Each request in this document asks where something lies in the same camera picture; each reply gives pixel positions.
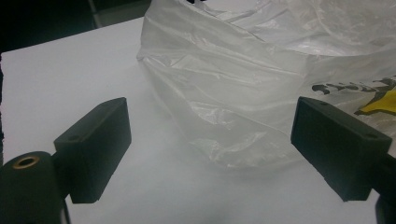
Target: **white surface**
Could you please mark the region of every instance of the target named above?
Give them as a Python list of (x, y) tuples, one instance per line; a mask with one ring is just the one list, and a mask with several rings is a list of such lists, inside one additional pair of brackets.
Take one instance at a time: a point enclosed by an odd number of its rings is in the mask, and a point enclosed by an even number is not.
[(142, 20), (3, 54), (5, 160), (52, 141), (103, 101), (128, 100), (133, 142), (101, 198), (73, 223), (375, 223), (376, 193), (343, 203), (306, 161), (224, 170), (183, 142), (135, 55)]

